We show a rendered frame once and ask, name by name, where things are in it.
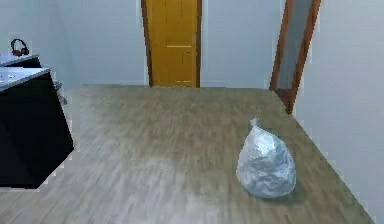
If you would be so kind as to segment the black kitchen counter cabinet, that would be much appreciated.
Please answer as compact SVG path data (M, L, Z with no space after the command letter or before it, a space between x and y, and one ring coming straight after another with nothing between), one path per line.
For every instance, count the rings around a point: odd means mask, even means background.
M36 189L74 150L51 70L0 57L0 188Z

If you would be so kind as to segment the yellow wooden room door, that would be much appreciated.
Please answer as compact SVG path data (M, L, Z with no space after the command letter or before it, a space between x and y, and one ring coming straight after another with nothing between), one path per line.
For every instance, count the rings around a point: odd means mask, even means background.
M202 0L141 0L149 85L200 87Z

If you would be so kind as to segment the white tied garbage bag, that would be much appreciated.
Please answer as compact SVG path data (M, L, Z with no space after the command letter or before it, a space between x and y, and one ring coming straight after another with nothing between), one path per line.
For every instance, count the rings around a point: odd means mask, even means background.
M286 144L276 135L250 121L250 131L238 156L236 177L243 188L258 198L279 198L296 186L296 167Z

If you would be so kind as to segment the brown framed open door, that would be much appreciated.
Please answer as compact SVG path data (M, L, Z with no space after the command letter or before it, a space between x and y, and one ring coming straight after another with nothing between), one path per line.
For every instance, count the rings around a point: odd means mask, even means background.
M291 114L310 49L321 0L284 0L269 90Z

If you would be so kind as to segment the black red headphones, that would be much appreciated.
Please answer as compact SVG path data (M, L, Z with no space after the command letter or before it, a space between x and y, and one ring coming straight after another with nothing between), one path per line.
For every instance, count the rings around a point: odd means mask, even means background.
M20 42L23 45L23 47L21 49L17 49L15 47L17 42ZM17 39L17 38L13 39L11 41L11 48L12 48L12 54L14 56L21 57L21 56L26 56L29 54L29 49L28 49L26 43L21 39Z

